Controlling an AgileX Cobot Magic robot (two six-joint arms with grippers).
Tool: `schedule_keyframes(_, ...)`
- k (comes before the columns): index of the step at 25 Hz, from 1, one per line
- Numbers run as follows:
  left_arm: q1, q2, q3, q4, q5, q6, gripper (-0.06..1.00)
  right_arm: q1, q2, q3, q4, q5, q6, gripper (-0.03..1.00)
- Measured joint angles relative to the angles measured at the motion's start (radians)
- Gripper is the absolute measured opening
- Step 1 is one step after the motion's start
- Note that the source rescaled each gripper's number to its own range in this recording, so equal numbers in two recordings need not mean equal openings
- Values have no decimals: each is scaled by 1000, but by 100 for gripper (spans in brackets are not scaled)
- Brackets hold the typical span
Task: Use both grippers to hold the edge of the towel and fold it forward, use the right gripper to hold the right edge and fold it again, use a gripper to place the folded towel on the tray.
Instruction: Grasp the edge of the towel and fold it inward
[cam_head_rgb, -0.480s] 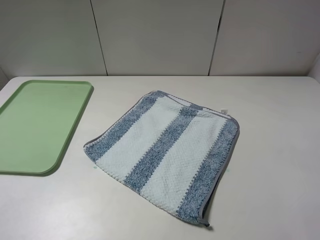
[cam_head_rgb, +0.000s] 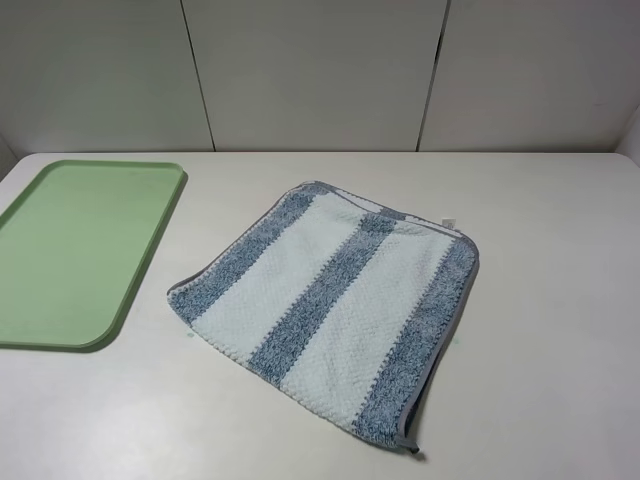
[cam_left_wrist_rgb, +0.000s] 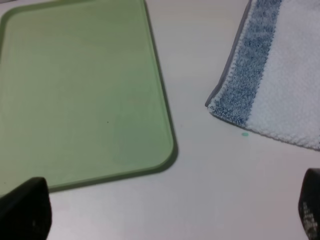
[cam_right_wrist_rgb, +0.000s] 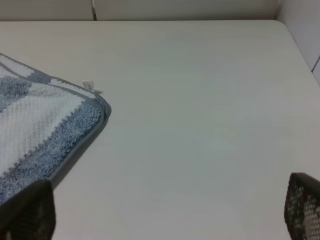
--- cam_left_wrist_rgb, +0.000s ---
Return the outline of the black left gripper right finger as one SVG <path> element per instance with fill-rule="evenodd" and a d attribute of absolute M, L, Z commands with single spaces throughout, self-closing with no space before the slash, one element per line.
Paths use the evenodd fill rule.
<path fill-rule="evenodd" d="M 320 169 L 309 168 L 303 178 L 298 213 L 309 240 L 320 239 Z"/>

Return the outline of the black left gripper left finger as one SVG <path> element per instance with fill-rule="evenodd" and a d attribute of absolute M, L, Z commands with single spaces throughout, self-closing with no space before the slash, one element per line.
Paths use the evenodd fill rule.
<path fill-rule="evenodd" d="M 0 198 L 2 240 L 45 240 L 52 225 L 47 181 L 32 177 Z"/>

